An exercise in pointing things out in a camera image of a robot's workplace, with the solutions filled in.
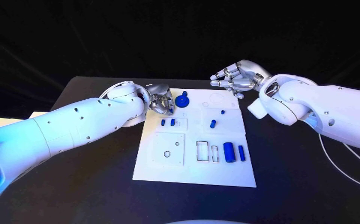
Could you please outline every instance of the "robotic hand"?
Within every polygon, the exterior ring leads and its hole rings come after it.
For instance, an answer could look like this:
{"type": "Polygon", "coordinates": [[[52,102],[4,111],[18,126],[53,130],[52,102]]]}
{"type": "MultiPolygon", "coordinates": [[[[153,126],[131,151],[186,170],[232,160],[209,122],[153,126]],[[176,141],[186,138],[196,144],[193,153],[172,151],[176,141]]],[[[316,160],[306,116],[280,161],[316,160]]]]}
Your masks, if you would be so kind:
{"type": "Polygon", "coordinates": [[[98,98],[0,128],[0,193],[7,185],[60,152],[96,141],[120,127],[143,122],[147,109],[170,115],[166,84],[112,85],[98,98]]]}
{"type": "Polygon", "coordinates": [[[323,136],[360,148],[360,91],[341,86],[318,86],[309,79],[268,72],[251,61],[241,60],[209,77],[212,86],[224,87],[242,99],[254,89],[258,98],[247,109],[260,119],[292,125],[303,121],[323,136]]]}

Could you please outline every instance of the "screw hole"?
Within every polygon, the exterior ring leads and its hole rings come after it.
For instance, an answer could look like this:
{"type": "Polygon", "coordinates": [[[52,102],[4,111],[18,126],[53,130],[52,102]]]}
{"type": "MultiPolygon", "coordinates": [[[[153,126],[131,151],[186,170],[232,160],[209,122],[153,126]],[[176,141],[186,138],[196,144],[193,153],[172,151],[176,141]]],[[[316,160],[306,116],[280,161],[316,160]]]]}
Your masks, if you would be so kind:
{"type": "Polygon", "coordinates": [[[331,120],[328,121],[328,126],[332,126],[334,124],[335,124],[335,120],[331,119],[331,120]]]}

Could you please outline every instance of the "white board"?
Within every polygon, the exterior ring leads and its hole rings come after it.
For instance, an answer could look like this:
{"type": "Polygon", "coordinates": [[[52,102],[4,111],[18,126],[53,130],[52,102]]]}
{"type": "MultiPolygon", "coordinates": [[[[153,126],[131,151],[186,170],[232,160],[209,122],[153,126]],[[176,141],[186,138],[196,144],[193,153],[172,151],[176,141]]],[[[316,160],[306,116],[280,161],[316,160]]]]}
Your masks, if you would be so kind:
{"type": "Polygon", "coordinates": [[[185,108],[174,107],[170,117],[147,111],[133,180],[254,188],[237,98],[225,90],[170,89],[173,98],[183,90],[187,92],[189,105],[185,108]],[[216,121],[212,129],[211,120],[216,121]],[[208,142],[208,161],[196,160],[196,141],[208,142]],[[225,162],[224,142],[231,142],[234,145],[234,163],[225,162]],[[238,145],[244,148],[244,162],[240,161],[238,145]],[[218,162],[212,161],[212,146],[216,146],[218,162]]]}

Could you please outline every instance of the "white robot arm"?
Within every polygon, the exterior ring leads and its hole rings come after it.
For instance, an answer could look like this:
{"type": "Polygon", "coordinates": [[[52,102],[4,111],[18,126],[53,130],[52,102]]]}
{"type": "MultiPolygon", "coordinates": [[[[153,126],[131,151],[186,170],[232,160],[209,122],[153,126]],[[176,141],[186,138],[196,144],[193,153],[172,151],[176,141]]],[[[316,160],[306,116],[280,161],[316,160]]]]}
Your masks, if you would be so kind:
{"type": "Polygon", "coordinates": [[[99,96],[0,128],[0,193],[33,167],[60,152],[144,121],[147,109],[170,115],[164,84],[111,86],[99,96]]]}
{"type": "Polygon", "coordinates": [[[224,68],[209,79],[212,86],[232,91],[240,99],[242,91],[258,91],[258,98],[247,107],[257,118],[268,114],[284,125],[302,120],[319,134],[360,148],[358,90],[318,86],[309,79],[293,75],[271,76],[248,60],[224,68]]]}

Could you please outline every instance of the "black table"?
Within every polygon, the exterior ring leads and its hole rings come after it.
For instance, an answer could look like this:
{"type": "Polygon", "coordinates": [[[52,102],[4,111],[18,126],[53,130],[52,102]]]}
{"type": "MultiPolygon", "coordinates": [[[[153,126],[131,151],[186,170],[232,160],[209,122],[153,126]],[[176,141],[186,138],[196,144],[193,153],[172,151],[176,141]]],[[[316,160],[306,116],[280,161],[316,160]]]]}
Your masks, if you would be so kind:
{"type": "MultiPolygon", "coordinates": [[[[208,81],[75,77],[52,109],[98,97],[114,83],[215,89],[208,81]]],[[[360,185],[329,164],[305,123],[255,119],[238,101],[257,188],[131,180],[143,123],[57,154],[0,197],[0,223],[167,223],[222,219],[250,223],[360,222],[360,185]]],[[[331,158],[360,178],[360,161],[323,138],[331,158]]]]}

